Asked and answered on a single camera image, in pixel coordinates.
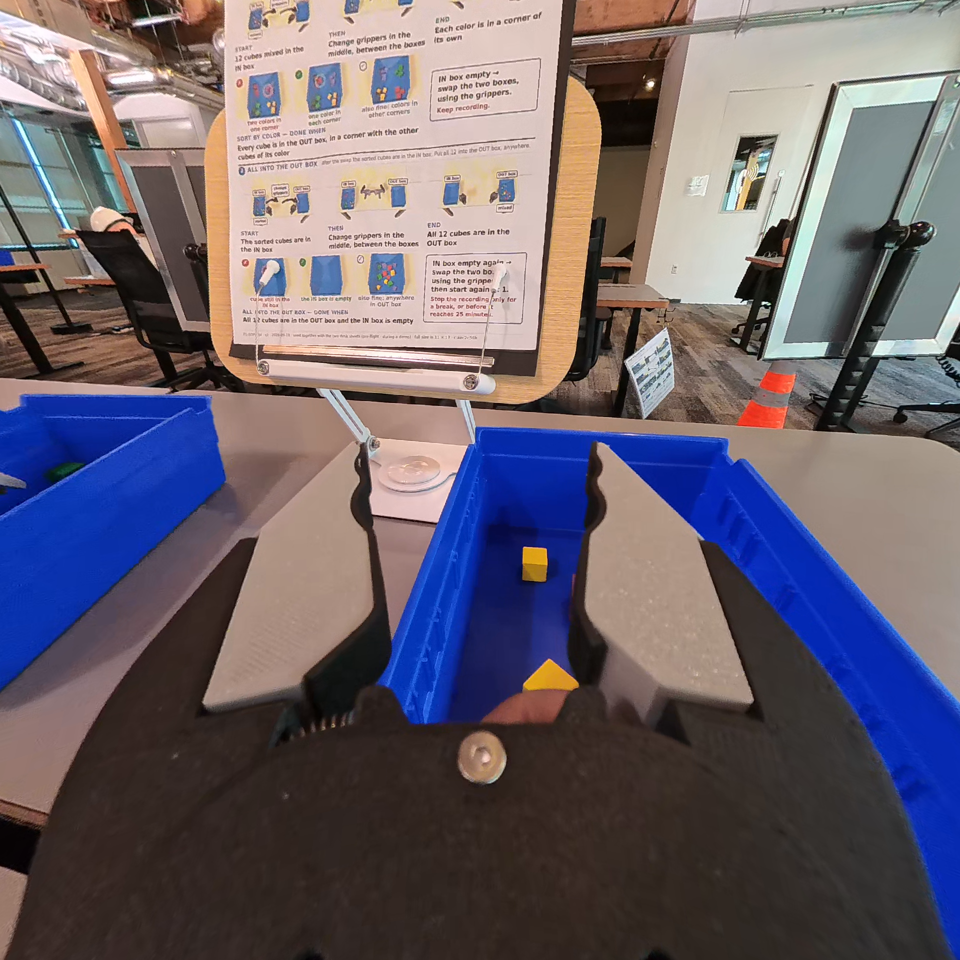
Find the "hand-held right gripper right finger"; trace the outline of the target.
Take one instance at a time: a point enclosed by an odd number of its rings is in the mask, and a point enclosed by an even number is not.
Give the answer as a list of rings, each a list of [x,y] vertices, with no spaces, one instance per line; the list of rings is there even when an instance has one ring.
[[[606,443],[591,447],[567,655],[617,720],[678,701],[744,714],[754,695],[702,538]]]

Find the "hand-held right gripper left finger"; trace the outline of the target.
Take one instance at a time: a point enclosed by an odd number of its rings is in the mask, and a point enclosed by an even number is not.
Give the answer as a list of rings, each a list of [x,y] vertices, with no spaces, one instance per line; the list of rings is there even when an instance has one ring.
[[[368,455],[350,443],[258,534],[202,704],[345,714],[392,654]]]

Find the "blue plastic bin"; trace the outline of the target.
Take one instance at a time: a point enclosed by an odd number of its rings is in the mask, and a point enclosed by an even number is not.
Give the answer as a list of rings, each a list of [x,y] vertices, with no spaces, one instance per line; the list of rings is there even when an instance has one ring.
[[[570,668],[595,442],[722,547],[837,682],[893,777],[958,956],[958,701],[750,462],[731,458],[726,439],[481,427],[381,684],[414,723],[474,721],[544,660]],[[523,546],[547,549],[546,582],[522,581]]]
[[[226,482],[211,395],[24,393],[2,412],[1,686]],[[86,466],[56,483],[45,472]]]

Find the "black floor lamp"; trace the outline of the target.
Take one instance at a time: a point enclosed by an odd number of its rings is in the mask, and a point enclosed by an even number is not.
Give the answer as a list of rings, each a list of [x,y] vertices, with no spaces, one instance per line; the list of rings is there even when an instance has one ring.
[[[63,322],[57,323],[51,326],[51,331],[57,335],[77,335],[77,334],[92,332],[91,323],[89,322],[75,323],[72,320],[72,318],[67,312],[66,306],[60,296],[60,293],[54,286],[53,281],[49,276],[48,268],[43,266],[42,258],[40,257],[35,245],[32,243],[26,229],[22,225],[22,222],[19,219],[18,213],[14,209],[3,186],[1,186],[0,194],[1,194],[2,204],[6,209],[6,213],[8,214],[11,222],[13,223],[13,226],[16,232],[19,234],[20,239],[22,240],[22,245],[26,248],[27,252],[30,255],[30,258],[32,260],[32,266],[30,267],[30,269],[34,270],[35,272],[39,272],[42,282],[44,283],[50,296],[52,297],[56,309],[58,310],[59,314],[63,318]]]

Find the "orange traffic cone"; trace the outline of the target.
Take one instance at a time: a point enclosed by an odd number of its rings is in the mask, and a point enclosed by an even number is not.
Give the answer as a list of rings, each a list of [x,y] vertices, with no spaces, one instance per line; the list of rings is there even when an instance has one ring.
[[[797,363],[776,360],[763,374],[737,425],[783,429],[797,378]]]

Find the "black office chair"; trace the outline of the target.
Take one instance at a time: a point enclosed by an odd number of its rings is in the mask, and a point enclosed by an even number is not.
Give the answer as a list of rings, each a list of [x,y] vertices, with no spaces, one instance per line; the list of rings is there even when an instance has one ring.
[[[79,230],[77,235],[113,281],[137,341],[154,353],[170,390],[196,389],[205,383],[227,388],[226,370],[211,358],[210,333],[182,328],[162,275],[135,234]],[[174,354],[201,354],[203,366],[179,374],[173,366]]]
[[[591,221],[586,250],[577,343],[564,382],[585,379],[594,368],[599,355],[602,335],[597,318],[597,301],[605,234],[606,218],[594,218]]]

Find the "laminated picture sheet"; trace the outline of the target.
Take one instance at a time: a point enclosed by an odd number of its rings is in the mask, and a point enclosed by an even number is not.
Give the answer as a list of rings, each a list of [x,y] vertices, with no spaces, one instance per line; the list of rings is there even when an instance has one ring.
[[[668,327],[663,326],[623,364],[639,417],[647,420],[675,387],[675,368]]]

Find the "grey partition panel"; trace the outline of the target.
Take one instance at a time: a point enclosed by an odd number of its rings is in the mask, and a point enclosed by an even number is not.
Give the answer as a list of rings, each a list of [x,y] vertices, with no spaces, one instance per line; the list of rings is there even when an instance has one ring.
[[[760,357],[845,356],[892,257],[895,220],[933,224],[873,350],[943,354],[958,328],[958,71],[834,84]]]
[[[205,150],[126,149],[116,157],[180,326],[210,332],[210,307],[185,255],[208,241]]]

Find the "wooden top desk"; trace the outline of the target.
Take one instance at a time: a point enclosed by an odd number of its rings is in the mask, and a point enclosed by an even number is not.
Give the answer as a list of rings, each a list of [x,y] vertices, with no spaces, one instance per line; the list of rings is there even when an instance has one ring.
[[[623,362],[618,379],[616,396],[610,415],[619,419],[626,403],[630,380],[627,360],[637,350],[642,311],[659,310],[671,305],[671,300],[662,296],[647,284],[600,284],[597,291],[597,307],[610,310],[629,309],[630,323],[623,348]]]

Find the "wooden document stand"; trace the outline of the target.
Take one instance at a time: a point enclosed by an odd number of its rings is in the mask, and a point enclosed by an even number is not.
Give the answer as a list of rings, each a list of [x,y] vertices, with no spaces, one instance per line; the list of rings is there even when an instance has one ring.
[[[520,405],[543,398],[560,384],[573,359],[583,271],[590,241],[593,200],[588,178],[598,169],[602,129],[594,99],[579,78],[567,78],[557,151],[558,168],[535,374],[499,376],[481,401]],[[231,354],[234,343],[229,241],[229,159],[226,113],[215,118],[204,150],[210,330],[214,351],[243,383],[308,386],[311,381],[258,371],[257,362]]]

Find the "black support post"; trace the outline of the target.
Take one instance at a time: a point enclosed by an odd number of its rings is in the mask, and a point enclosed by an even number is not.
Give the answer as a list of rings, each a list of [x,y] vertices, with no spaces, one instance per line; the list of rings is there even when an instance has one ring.
[[[877,346],[923,248],[936,233],[931,222],[905,224],[896,219],[888,220],[876,232],[873,246],[891,255],[870,295],[834,386],[822,404],[816,430],[854,431],[851,420],[881,360],[875,355]]]
[[[207,244],[191,243],[183,247],[183,255],[189,263],[197,285],[198,295],[207,318],[210,318],[210,272]]]

